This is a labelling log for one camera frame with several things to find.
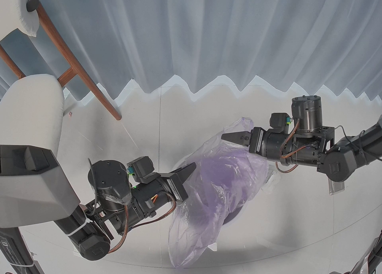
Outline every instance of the white chair cushion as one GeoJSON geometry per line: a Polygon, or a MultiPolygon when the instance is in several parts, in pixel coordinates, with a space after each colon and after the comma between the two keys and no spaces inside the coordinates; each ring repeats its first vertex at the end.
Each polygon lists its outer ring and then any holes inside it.
{"type": "Polygon", "coordinates": [[[0,144],[31,145],[57,157],[64,95],[49,74],[17,80],[0,101],[0,144]]]}
{"type": "Polygon", "coordinates": [[[0,0],[0,40],[19,29],[26,35],[36,37],[40,26],[37,11],[28,12],[28,0],[0,0]]]}

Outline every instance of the teal connector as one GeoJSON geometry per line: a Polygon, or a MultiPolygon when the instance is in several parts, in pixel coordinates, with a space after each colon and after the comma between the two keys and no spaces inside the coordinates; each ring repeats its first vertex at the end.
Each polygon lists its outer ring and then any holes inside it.
{"type": "Polygon", "coordinates": [[[129,171],[129,174],[134,174],[134,168],[132,166],[128,167],[127,170],[129,171]]]}

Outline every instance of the crumpled clear plastic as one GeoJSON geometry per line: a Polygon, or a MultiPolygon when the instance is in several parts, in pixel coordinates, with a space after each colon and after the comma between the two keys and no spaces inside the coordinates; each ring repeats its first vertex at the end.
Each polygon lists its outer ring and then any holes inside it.
{"type": "Polygon", "coordinates": [[[198,148],[180,166],[197,167],[184,187],[189,198],[179,204],[169,230],[169,255],[174,267],[195,262],[216,242],[227,215],[252,200],[268,172],[264,157],[248,147],[221,140],[223,133],[251,131],[253,121],[241,118],[198,148]]]}

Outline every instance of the blue-gray curtain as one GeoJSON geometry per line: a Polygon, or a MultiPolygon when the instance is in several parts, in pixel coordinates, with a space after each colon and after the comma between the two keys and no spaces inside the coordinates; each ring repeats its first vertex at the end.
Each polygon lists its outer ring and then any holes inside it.
{"type": "MultiPolygon", "coordinates": [[[[181,76],[192,92],[219,75],[242,90],[255,75],[280,90],[382,95],[382,0],[41,0],[95,82],[118,96],[181,76]]],[[[1,45],[27,75],[69,65],[40,27],[1,45]]],[[[16,77],[0,61],[0,98],[16,77]]],[[[88,89],[77,78],[69,90],[88,89]]]]}

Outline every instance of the white tile floor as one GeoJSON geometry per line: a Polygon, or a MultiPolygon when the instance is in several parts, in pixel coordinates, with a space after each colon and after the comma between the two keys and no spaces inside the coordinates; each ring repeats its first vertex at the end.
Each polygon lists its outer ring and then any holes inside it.
{"type": "MultiPolygon", "coordinates": [[[[158,171],[168,172],[180,158],[236,119],[247,116],[267,129],[272,112],[290,113],[291,99],[306,94],[298,85],[284,93],[261,81],[239,92],[220,79],[193,95],[181,80],[173,80],[151,94],[134,83],[131,88],[127,86],[115,101],[122,103],[121,121],[116,121],[96,99],[84,106],[67,96],[58,160],[83,203],[93,199],[87,181],[87,157],[93,162],[114,159],[126,164],[148,155],[158,171]]],[[[336,97],[326,88],[317,94],[322,97],[324,124],[342,124],[347,134],[358,134],[382,114],[380,99],[355,99],[349,91],[336,97]]],[[[343,136],[340,130],[336,135],[337,139],[343,136]]],[[[206,250],[193,269],[184,272],[350,271],[382,228],[381,168],[374,162],[358,170],[346,181],[345,192],[335,196],[328,194],[326,176],[314,168],[300,166],[293,173],[281,175],[271,194],[260,191],[232,224],[223,227],[217,251],[206,250]]],[[[170,273],[170,222],[167,218],[134,230],[120,250],[98,262],[75,257],[70,241],[52,223],[23,230],[31,250],[54,273],[85,269],[93,273],[106,269],[116,273],[170,273]],[[49,261],[64,270],[48,266],[49,261]]]]}

